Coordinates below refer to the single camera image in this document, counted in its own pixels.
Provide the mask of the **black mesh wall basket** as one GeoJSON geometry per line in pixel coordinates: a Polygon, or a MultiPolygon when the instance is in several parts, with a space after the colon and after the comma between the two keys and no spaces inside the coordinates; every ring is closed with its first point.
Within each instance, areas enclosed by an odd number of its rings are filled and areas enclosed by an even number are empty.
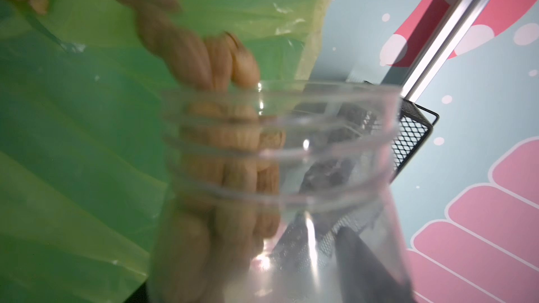
{"type": "MultiPolygon", "coordinates": [[[[392,143],[393,171],[398,175],[408,164],[415,153],[432,133],[434,123],[426,118],[429,114],[438,120],[438,114],[418,106],[408,100],[401,101],[401,109],[397,119],[399,134],[392,143]]],[[[331,130],[328,143],[334,144],[344,140],[357,140],[365,136],[375,135],[382,130],[383,122],[367,107],[343,103],[338,108],[337,116],[351,123],[351,129],[331,130]]],[[[302,193],[310,193],[318,189],[351,185],[367,177],[368,169],[373,166],[370,154],[361,154],[359,158],[330,159],[313,164],[305,173],[299,188],[302,193]]],[[[386,206],[380,202],[361,209],[344,208],[329,213],[313,216],[315,247],[319,255],[319,263],[325,264],[334,253],[335,234],[342,227],[350,227],[363,239],[377,239],[385,233],[383,223],[387,221],[384,211],[386,206]]],[[[307,227],[296,217],[288,225],[280,238],[281,242],[292,243],[290,257],[292,260],[307,261],[307,227]]]]}

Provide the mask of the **green bag trash bin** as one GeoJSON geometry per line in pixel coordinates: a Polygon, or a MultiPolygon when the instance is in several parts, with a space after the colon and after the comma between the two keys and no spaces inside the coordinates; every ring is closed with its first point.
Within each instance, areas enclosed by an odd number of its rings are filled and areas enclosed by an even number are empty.
{"type": "MultiPolygon", "coordinates": [[[[175,24],[235,33],[286,81],[309,77],[331,2],[180,1],[175,24]]],[[[175,85],[115,0],[1,0],[1,301],[123,302],[145,280],[175,85]]]]}

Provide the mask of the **peanut jar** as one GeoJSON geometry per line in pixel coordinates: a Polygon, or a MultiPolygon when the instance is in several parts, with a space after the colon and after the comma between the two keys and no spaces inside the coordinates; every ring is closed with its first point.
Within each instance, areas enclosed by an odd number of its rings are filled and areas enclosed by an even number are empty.
{"type": "Polygon", "coordinates": [[[385,233],[360,239],[414,295],[390,193],[397,87],[264,81],[233,33],[203,38],[175,26],[179,0],[115,1],[133,11],[142,45],[179,83],[162,95],[170,183],[148,277],[131,302],[344,302],[335,241],[319,263],[313,216],[377,202],[386,206],[385,233]],[[346,102],[380,117],[381,132],[328,143],[331,130],[352,127],[337,116],[346,102]],[[313,164],[361,154],[373,163],[363,180],[300,192],[313,164]],[[306,262],[280,241],[296,217],[307,227],[306,262]]]}

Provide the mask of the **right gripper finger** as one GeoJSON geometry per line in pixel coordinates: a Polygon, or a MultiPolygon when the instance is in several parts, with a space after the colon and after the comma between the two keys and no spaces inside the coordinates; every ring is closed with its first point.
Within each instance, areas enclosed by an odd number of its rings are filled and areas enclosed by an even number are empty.
{"type": "Polygon", "coordinates": [[[399,283],[349,227],[335,235],[335,258],[344,302],[414,302],[410,282],[399,283]]]}

